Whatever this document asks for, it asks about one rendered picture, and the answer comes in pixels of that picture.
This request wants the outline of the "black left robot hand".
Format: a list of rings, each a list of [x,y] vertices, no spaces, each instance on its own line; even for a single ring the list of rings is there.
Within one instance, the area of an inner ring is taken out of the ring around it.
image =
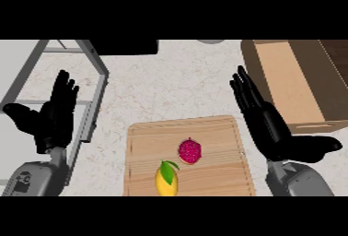
[[[60,70],[50,100],[38,112],[19,103],[7,103],[2,107],[17,129],[33,136],[38,154],[45,154],[53,148],[66,148],[70,143],[76,98],[75,80],[69,78],[69,73]]]

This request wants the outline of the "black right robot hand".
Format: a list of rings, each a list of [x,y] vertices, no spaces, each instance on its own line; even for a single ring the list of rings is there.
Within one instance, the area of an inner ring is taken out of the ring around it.
[[[342,149],[342,143],[330,136],[294,136],[275,107],[261,96],[243,66],[237,67],[230,86],[243,114],[252,142],[266,160],[318,162],[328,152]]]

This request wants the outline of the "brown cardboard box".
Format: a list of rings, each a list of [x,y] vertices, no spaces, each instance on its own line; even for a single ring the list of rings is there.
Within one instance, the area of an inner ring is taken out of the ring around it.
[[[294,134],[348,127],[348,41],[244,40],[244,66]]]

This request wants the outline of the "wooden cutting board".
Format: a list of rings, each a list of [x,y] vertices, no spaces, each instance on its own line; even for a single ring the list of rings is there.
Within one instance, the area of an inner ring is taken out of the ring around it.
[[[178,195],[253,196],[252,175],[230,115],[132,124],[123,195],[156,195],[160,167],[175,171]]]

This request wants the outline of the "yellow mango with green leaf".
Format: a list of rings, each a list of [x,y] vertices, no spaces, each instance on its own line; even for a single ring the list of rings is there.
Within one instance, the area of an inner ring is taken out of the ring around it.
[[[163,160],[154,174],[154,187],[159,195],[172,196],[178,192],[178,177],[175,170],[178,165]]]

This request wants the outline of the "black appliance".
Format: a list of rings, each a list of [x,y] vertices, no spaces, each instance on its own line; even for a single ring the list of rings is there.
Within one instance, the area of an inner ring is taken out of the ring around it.
[[[157,40],[91,40],[98,55],[148,55],[159,51]]]

